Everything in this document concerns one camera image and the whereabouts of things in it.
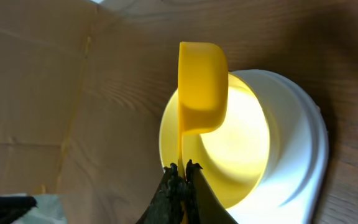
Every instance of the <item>wooden table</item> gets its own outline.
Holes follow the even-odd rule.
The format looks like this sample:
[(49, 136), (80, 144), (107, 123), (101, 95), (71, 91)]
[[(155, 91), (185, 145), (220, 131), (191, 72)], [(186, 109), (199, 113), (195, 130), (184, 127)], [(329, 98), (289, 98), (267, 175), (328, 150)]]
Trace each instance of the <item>wooden table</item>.
[[(121, 198), (124, 202), (113, 202), (132, 211), (124, 212), (123, 219), (105, 215), (110, 223), (133, 222), (161, 178), (161, 171), (155, 171), (160, 170), (158, 126), (177, 87), (180, 41), (218, 44), (226, 53), (230, 71), (259, 68), (277, 72), (310, 94), (321, 108), (330, 141), (329, 165), (314, 221), (358, 223), (358, 1), (105, 0), (95, 20), (85, 101), (91, 96), (103, 98), (119, 116), (104, 121), (95, 118), (99, 123), (129, 126), (117, 131), (119, 137), (112, 137), (110, 148), (129, 149), (130, 154), (148, 159), (132, 161), (146, 168), (133, 168), (129, 173), (137, 172), (138, 179), (148, 175), (148, 181), (142, 179), (144, 185), (136, 188), (131, 185), (133, 180), (118, 174), (117, 167), (107, 165), (108, 159), (117, 163), (114, 158), (128, 159), (125, 152), (95, 152), (107, 146), (87, 152), (98, 164), (82, 166), (96, 167), (90, 176), (103, 173), (99, 174), (103, 178), (89, 178), (93, 187), (95, 182), (108, 180), (125, 183), (120, 189), (114, 184), (107, 188), (119, 195), (126, 192)], [(88, 101), (97, 111), (98, 103)], [(134, 138), (131, 126), (139, 123), (142, 128)], [(103, 200), (100, 204), (106, 213), (119, 209)]]

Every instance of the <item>yellow spoon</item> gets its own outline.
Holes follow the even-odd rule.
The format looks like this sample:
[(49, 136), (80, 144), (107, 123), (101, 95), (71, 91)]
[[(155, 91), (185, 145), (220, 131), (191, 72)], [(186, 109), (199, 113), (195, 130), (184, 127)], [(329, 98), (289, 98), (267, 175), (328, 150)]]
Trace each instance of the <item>yellow spoon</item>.
[(178, 174), (185, 177), (183, 135), (218, 129), (227, 108), (228, 70), (220, 47), (181, 42), (178, 65)]

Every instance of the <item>yellow plastic object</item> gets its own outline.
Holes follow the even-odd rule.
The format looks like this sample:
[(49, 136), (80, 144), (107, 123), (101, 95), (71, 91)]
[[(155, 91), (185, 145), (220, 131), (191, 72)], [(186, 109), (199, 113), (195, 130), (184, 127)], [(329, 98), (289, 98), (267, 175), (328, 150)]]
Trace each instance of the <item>yellow plastic object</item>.
[[(224, 208), (236, 206), (256, 188), (269, 159), (270, 135), (264, 112), (252, 90), (229, 74), (227, 113), (217, 130), (186, 134), (183, 159), (199, 162), (208, 184)], [(178, 93), (168, 102), (160, 127), (163, 166), (178, 160)]]
[(184, 177), (184, 134), (214, 131), (227, 106), (227, 62), (217, 45), (181, 42), (178, 65), (178, 173)]

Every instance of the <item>yellow measuring cup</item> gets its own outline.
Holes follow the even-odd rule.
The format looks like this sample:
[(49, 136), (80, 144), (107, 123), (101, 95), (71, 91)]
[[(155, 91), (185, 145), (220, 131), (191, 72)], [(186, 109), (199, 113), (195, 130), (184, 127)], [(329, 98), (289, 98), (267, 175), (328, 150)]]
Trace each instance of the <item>yellow measuring cup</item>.
[(178, 173), (185, 176), (183, 135), (222, 125), (227, 108), (227, 62), (220, 47), (181, 42), (178, 65)]

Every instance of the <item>wood grain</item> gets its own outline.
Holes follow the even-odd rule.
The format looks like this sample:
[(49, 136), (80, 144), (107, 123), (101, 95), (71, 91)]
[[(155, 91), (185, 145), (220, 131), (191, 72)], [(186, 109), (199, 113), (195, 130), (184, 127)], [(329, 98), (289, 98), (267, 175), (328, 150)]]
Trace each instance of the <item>wood grain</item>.
[(358, 1), (105, 0), (91, 38), (63, 170), (69, 220), (134, 223), (147, 207), (162, 176), (158, 126), (187, 40), (220, 45), (230, 70), (277, 72), (311, 95), (330, 140), (314, 222), (358, 223)]

